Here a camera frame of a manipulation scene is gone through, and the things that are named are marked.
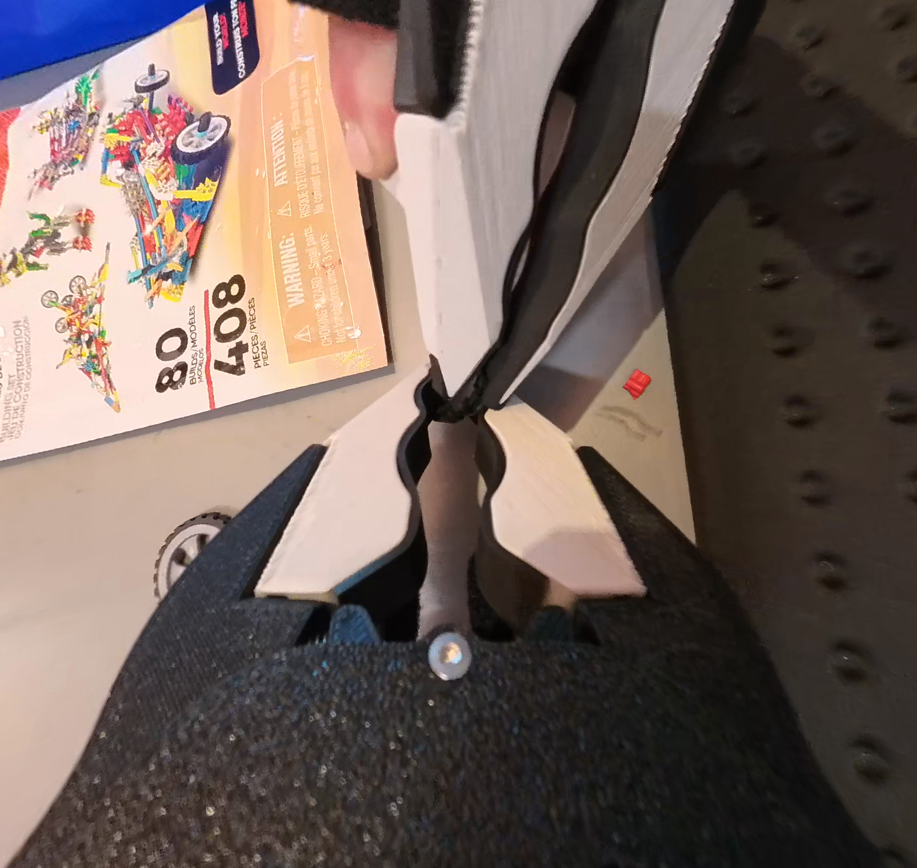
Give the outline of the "black perforated pad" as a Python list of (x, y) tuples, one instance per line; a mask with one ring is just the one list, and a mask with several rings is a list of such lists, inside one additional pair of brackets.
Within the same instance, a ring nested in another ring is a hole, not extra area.
[(757, 0), (657, 201), (695, 532), (915, 866), (916, 0)]

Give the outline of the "K'nex building set booklet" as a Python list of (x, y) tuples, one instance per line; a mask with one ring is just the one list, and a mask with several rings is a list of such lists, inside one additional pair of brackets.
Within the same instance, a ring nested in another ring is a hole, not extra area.
[(2, 111), (2, 461), (388, 364), (327, 18), (213, 0)]

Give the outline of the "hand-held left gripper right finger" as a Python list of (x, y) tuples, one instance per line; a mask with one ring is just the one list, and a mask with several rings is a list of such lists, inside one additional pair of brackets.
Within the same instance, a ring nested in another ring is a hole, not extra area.
[(477, 418), (473, 628), (493, 641), (597, 641), (590, 602), (646, 587), (575, 446), (525, 402)]

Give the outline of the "person's right hand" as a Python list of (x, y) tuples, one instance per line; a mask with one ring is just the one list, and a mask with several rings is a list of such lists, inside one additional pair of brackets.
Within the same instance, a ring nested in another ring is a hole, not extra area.
[(354, 170), (385, 180), (397, 168), (394, 30), (328, 16), (329, 76)]

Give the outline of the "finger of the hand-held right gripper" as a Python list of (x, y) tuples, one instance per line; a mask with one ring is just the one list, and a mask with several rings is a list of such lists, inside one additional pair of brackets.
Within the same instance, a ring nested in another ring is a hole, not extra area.
[(438, 409), (506, 402), (595, 281), (609, 57), (639, 0), (401, 0), (395, 196)]
[(735, 4), (597, 1), (561, 69), (575, 102), (567, 143), (479, 374), (480, 409), (544, 358), (648, 208)]

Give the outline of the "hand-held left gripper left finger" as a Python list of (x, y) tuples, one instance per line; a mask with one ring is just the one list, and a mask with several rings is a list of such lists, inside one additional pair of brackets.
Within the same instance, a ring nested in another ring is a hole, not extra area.
[(323, 442), (256, 598), (360, 607), (385, 641), (418, 637), (428, 570), (419, 484), (438, 379), (437, 360), (426, 358)]

